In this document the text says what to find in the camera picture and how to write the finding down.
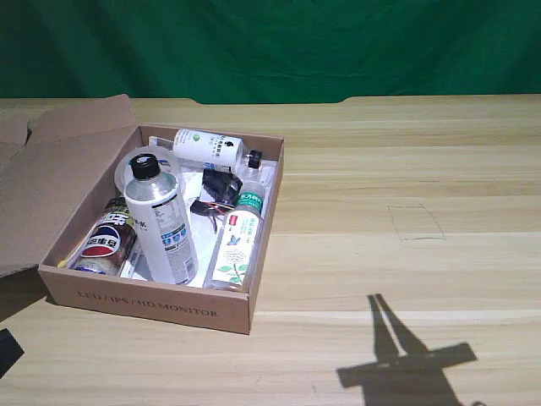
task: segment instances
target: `open cardboard box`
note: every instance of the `open cardboard box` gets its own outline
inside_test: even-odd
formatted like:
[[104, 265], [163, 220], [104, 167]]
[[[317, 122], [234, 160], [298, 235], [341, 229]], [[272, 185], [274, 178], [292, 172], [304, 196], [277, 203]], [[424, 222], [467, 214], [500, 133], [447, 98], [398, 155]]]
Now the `open cardboard box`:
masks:
[[220, 132], [243, 138], [278, 162], [254, 277], [242, 294], [57, 267], [115, 195], [120, 159], [147, 145], [151, 135], [172, 140], [177, 128], [138, 125], [129, 98], [121, 95], [46, 112], [26, 145], [20, 118], [0, 130], [0, 275], [39, 264], [58, 305], [249, 333], [281, 181], [283, 139]]

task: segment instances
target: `green curtain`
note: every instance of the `green curtain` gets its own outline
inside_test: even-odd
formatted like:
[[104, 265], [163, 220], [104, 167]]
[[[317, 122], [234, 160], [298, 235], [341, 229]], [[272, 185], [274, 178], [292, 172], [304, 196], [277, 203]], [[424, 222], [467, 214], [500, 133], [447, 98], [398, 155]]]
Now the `green curtain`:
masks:
[[0, 97], [541, 93], [541, 0], [0, 0]]

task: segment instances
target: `pepsi can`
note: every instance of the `pepsi can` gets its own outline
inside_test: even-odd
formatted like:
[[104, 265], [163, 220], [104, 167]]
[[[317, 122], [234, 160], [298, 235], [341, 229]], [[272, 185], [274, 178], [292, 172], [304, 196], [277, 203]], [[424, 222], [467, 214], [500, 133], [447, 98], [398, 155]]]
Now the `pepsi can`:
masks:
[[117, 276], [135, 241], [132, 225], [126, 200], [123, 197], [109, 200], [74, 269]]

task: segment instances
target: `black cap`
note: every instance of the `black cap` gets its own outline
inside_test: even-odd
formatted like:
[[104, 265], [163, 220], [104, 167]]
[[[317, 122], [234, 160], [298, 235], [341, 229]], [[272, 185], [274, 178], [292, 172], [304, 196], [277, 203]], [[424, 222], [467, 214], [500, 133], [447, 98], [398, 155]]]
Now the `black cap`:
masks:
[[250, 155], [248, 158], [248, 167], [252, 167], [253, 169], [259, 169], [261, 165], [261, 157], [263, 155], [261, 154], [261, 151], [252, 150], [250, 151]]
[[145, 180], [154, 178], [160, 173], [160, 165], [156, 156], [152, 154], [140, 154], [134, 156], [129, 162], [134, 173], [134, 178]]

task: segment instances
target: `transparent bottle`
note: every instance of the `transparent bottle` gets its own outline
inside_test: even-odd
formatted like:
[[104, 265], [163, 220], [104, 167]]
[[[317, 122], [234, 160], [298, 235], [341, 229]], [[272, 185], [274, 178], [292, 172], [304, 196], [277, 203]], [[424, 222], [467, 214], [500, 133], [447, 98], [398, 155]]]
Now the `transparent bottle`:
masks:
[[198, 261], [180, 183], [161, 171], [153, 154], [137, 155], [130, 165], [134, 179], [124, 197], [150, 274], [156, 282], [188, 283]]
[[224, 219], [205, 275], [204, 288], [248, 292], [262, 229], [265, 187], [243, 183], [235, 210]]

